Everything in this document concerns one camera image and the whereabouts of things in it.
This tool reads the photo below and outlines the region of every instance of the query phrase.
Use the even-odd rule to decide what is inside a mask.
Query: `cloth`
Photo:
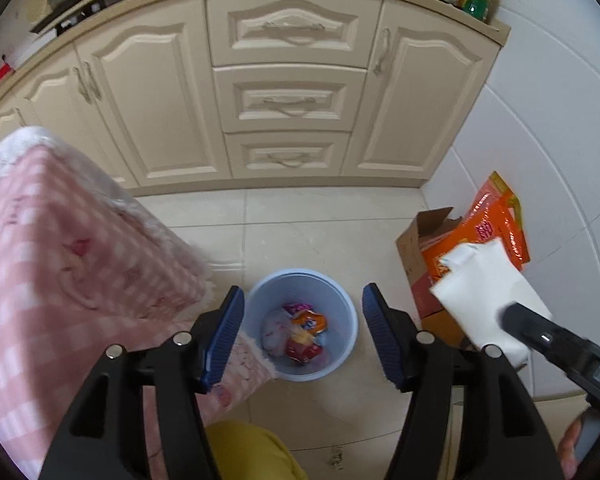
[[[197,251],[160,224],[88,158],[42,128],[0,143],[0,442],[37,478],[62,416],[104,349],[150,348],[202,313],[210,272]],[[211,394],[205,424],[274,371],[238,334]],[[160,474],[155,397],[146,388],[152,478]]]
[[[431,292],[478,348],[494,344],[514,367],[529,359],[529,349],[500,328],[505,307],[518,302],[551,319],[529,282],[513,266],[500,238],[485,244],[459,244],[440,258],[448,272]]]
[[[225,420],[206,428],[222,480],[307,480],[291,452],[273,433]]]

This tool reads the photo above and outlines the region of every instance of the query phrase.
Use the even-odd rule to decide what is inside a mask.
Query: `handheld device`
[[[582,430],[575,447],[579,466],[574,480],[600,479],[600,346],[519,303],[503,311],[500,324],[587,393],[591,407],[581,418]]]

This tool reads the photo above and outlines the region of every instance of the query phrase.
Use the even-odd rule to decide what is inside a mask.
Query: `plastic bag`
[[[511,263],[522,270],[529,261],[522,228],[522,208],[518,197],[495,171],[480,188],[469,213],[453,230],[426,240],[420,247],[433,282],[442,278],[449,269],[440,257],[456,245],[468,242],[483,244],[499,237]]]

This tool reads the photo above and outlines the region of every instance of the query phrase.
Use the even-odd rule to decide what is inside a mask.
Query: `kitchen cabinet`
[[[498,50],[430,10],[384,0],[342,174],[428,179]]]
[[[26,126],[22,112],[11,93],[0,101],[0,141],[18,128]]]
[[[0,88],[137,194],[419,186],[508,27],[437,0],[125,0]]]
[[[87,155],[121,186],[138,186],[94,104],[71,46],[29,74],[15,102],[27,124],[44,126]]]
[[[75,44],[140,186],[231,178],[205,31],[204,0],[168,0]]]

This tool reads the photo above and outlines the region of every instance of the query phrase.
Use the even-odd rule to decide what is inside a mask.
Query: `cabinet handle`
[[[267,153],[267,158],[269,160],[272,160],[278,164],[282,164],[282,166],[285,166],[286,168],[299,168],[306,162],[308,157],[308,153],[299,153],[297,156],[292,158],[281,158],[275,153]]]
[[[376,61],[374,67],[374,74],[379,75],[382,72],[382,63],[386,59],[386,55],[389,53],[389,46],[391,44],[391,31],[388,28],[382,30],[382,52]]]
[[[87,73],[87,77],[89,78],[89,88],[93,95],[96,96],[96,99],[100,101],[102,99],[102,92],[100,92],[100,88],[98,88],[98,84],[96,83],[96,78],[93,76],[93,72],[91,71],[91,65],[86,61],[83,62],[84,69]]]
[[[276,106],[295,106],[295,105],[308,105],[315,103],[315,97],[303,97],[301,99],[295,99],[288,101],[286,99],[277,99],[275,97],[265,97],[262,100],[263,103]]]
[[[299,32],[305,30],[307,32],[324,32],[326,28],[321,23],[310,23],[308,25],[293,25],[291,23],[274,23],[265,22],[262,24],[264,30],[275,30],[276,32]]]
[[[91,104],[91,96],[87,91],[87,87],[84,85],[84,81],[82,80],[82,74],[80,74],[80,70],[76,66],[74,66],[74,75],[76,81],[78,82],[78,93],[82,97],[84,97],[84,100],[87,101],[88,104]]]
[[[14,110],[18,115],[18,122],[20,123],[20,126],[27,126],[27,123],[25,123],[24,117],[22,116],[22,112],[20,111],[20,109],[16,106],[14,107]]]

